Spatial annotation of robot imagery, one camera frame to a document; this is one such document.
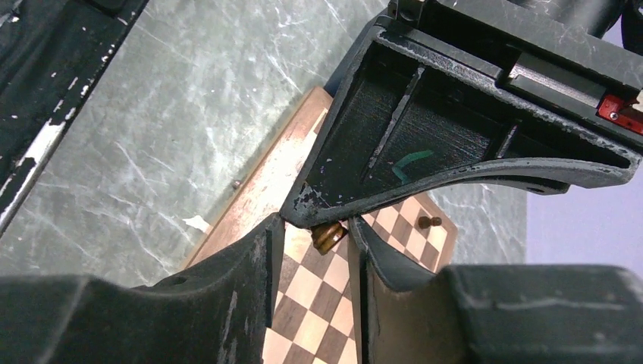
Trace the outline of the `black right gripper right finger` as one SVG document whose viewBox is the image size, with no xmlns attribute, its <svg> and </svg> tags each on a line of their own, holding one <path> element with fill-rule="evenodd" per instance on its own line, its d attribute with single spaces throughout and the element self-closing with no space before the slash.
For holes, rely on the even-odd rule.
<svg viewBox="0 0 643 364">
<path fill-rule="evenodd" d="M 360 363 L 640 363 L 642 281 L 612 265 L 433 273 L 349 221 Z"/>
</svg>

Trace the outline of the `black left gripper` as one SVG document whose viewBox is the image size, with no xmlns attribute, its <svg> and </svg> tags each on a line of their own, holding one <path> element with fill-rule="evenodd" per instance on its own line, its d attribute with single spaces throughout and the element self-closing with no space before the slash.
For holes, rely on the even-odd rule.
<svg viewBox="0 0 643 364">
<path fill-rule="evenodd" d="M 483 30 L 602 82 L 598 114 L 642 133 L 640 1 L 391 1 L 392 18 L 446 37 Z M 505 89 L 394 27 L 373 26 L 281 206 L 299 228 L 454 184 L 541 195 L 629 182 L 642 150 Z"/>
</svg>

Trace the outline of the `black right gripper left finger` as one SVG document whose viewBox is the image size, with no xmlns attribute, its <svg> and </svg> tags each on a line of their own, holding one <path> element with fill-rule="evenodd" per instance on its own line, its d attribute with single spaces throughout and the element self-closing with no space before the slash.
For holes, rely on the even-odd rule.
<svg viewBox="0 0 643 364">
<path fill-rule="evenodd" d="M 271 214 L 147 287 L 92 275 L 4 276 L 3 363 L 260 363 L 284 251 Z"/>
</svg>

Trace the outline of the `dark chess piece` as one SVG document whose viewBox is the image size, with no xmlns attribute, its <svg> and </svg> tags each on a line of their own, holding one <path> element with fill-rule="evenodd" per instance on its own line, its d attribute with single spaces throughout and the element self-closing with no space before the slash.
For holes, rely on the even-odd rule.
<svg viewBox="0 0 643 364">
<path fill-rule="evenodd" d="M 423 215 L 417 219 L 416 225 L 419 230 L 430 230 L 432 227 L 441 226 L 442 219 L 439 216 L 429 217 Z"/>
<path fill-rule="evenodd" d="M 339 221 L 313 226 L 310 231 L 312 245 L 321 255 L 326 255 L 348 234 Z"/>
</svg>

